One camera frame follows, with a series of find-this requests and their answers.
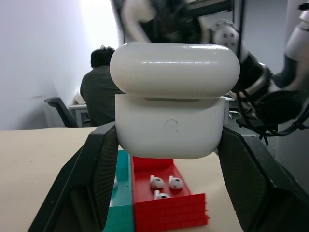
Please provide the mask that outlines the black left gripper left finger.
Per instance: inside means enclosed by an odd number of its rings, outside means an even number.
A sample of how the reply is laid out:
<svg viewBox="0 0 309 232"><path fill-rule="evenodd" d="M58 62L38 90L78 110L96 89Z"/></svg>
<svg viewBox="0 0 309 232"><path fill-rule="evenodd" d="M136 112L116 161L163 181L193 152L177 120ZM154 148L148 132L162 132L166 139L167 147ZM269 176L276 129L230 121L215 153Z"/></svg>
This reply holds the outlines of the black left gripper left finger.
<svg viewBox="0 0 309 232"><path fill-rule="evenodd" d="M115 123L92 131L61 168L28 232L102 232L117 156Z"/></svg>

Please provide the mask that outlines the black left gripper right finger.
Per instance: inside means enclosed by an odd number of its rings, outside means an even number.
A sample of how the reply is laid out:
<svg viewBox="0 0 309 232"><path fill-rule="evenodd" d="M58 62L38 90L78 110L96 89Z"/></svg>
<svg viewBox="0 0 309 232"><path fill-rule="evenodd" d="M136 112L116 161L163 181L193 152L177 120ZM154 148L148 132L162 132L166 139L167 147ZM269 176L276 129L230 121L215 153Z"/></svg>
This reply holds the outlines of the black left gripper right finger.
<svg viewBox="0 0 309 232"><path fill-rule="evenodd" d="M259 138L225 126L217 149L244 232L309 232L309 195Z"/></svg>

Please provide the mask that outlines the white earbud charging case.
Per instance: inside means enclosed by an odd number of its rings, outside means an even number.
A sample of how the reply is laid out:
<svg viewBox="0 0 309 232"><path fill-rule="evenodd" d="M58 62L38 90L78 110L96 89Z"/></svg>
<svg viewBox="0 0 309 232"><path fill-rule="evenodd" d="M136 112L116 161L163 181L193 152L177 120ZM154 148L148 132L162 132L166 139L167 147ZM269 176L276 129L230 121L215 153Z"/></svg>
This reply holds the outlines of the white earbud charging case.
<svg viewBox="0 0 309 232"><path fill-rule="evenodd" d="M198 159L218 146L240 65L215 44L127 43L110 62L120 146L142 158Z"/></svg>

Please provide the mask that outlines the green plastic tray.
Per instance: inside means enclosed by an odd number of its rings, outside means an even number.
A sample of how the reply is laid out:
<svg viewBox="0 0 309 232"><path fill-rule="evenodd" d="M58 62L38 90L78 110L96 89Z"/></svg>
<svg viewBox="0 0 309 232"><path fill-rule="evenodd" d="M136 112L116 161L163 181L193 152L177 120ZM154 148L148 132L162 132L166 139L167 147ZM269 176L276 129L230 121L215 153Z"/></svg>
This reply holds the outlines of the green plastic tray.
<svg viewBox="0 0 309 232"><path fill-rule="evenodd" d="M116 165L117 187L113 189L107 221L103 232L135 232L131 156L118 151Z"/></svg>

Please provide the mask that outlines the grey office desk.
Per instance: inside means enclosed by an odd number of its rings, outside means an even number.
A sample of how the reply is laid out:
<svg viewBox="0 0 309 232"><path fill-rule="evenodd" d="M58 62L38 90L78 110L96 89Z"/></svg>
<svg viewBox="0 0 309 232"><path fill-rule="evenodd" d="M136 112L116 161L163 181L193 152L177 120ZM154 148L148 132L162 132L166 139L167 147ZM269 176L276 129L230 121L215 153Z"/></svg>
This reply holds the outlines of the grey office desk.
<svg viewBox="0 0 309 232"><path fill-rule="evenodd" d="M90 124L90 117L86 104L75 104L69 107L70 112L76 119L76 123L79 127L84 127Z"/></svg>

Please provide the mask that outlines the white earbud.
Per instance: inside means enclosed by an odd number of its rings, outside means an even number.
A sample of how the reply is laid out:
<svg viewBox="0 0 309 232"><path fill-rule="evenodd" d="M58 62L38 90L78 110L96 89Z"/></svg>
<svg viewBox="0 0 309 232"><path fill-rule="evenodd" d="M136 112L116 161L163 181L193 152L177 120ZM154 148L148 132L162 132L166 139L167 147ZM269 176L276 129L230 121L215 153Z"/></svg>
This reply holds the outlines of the white earbud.
<svg viewBox="0 0 309 232"><path fill-rule="evenodd" d="M168 186L170 189L183 189L183 181L178 177L170 175Z"/></svg>
<svg viewBox="0 0 309 232"><path fill-rule="evenodd" d="M149 184L152 189L162 189L165 186L164 180L154 175L150 176Z"/></svg>
<svg viewBox="0 0 309 232"><path fill-rule="evenodd" d="M154 191L154 200L167 199L167 198L170 198L168 194L162 193L160 190Z"/></svg>

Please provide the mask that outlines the black office chair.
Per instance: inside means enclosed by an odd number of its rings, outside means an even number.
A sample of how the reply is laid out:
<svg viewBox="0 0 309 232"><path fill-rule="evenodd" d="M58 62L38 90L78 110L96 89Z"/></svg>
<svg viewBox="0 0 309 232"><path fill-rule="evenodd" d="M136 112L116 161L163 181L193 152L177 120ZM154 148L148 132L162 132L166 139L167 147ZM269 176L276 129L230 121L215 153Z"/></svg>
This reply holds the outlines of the black office chair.
<svg viewBox="0 0 309 232"><path fill-rule="evenodd" d="M49 106L55 108L62 119L62 122L67 128L78 128L77 122L65 106L64 102L59 97L52 97L44 100Z"/></svg>

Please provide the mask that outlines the red plastic tray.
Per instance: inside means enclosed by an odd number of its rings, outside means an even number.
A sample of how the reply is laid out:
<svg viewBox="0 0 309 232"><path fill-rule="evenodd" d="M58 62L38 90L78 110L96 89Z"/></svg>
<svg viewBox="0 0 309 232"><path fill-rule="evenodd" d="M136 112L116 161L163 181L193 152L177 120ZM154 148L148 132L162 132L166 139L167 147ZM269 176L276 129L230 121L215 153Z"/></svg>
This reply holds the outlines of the red plastic tray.
<svg viewBox="0 0 309 232"><path fill-rule="evenodd" d="M182 178L172 159L131 158L132 192L135 232L162 232L208 223L206 195L192 194L184 184L182 189L169 187L169 177ZM169 195L165 200L154 199L150 177L164 181L161 193Z"/></svg>

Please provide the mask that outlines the seated person in grey shirt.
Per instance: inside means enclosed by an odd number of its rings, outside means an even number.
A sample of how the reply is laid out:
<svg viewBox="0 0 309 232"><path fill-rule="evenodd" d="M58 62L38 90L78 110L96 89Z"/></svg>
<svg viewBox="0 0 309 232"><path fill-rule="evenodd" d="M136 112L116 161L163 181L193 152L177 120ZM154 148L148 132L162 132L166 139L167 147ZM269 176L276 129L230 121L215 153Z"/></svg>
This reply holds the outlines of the seated person in grey shirt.
<svg viewBox="0 0 309 232"><path fill-rule="evenodd" d="M115 95L123 92L110 74L110 61L115 50L102 46L91 53L92 70L82 79L80 94L90 117L90 125L98 127L115 121Z"/></svg>

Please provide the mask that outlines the dark metal rack frame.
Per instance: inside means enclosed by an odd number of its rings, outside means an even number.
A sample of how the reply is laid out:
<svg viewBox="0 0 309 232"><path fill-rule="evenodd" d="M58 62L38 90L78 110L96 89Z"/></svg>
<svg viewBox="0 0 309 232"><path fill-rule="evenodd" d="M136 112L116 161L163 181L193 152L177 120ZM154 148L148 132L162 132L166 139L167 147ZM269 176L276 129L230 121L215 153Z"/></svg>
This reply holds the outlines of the dark metal rack frame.
<svg viewBox="0 0 309 232"><path fill-rule="evenodd" d="M201 23L201 29L212 31L218 28L218 21L213 19L215 14L232 13L232 23L242 30L245 22L246 0L186 0L185 15L196 18Z"/></svg>

